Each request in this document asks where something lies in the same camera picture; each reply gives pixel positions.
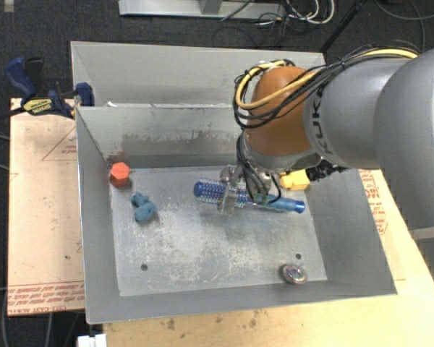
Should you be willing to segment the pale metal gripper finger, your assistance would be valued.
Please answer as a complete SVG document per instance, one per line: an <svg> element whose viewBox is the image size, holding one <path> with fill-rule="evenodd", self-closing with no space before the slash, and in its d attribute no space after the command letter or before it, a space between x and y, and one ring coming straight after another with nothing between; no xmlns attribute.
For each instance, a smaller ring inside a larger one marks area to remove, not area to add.
<svg viewBox="0 0 434 347"><path fill-rule="evenodd" d="M220 181L226 188L243 189L243 171L241 166L226 166L220 172Z"/></svg>
<svg viewBox="0 0 434 347"><path fill-rule="evenodd" d="M236 187L226 187L221 201L217 205L217 210L221 214L231 215L239 199Z"/></svg>

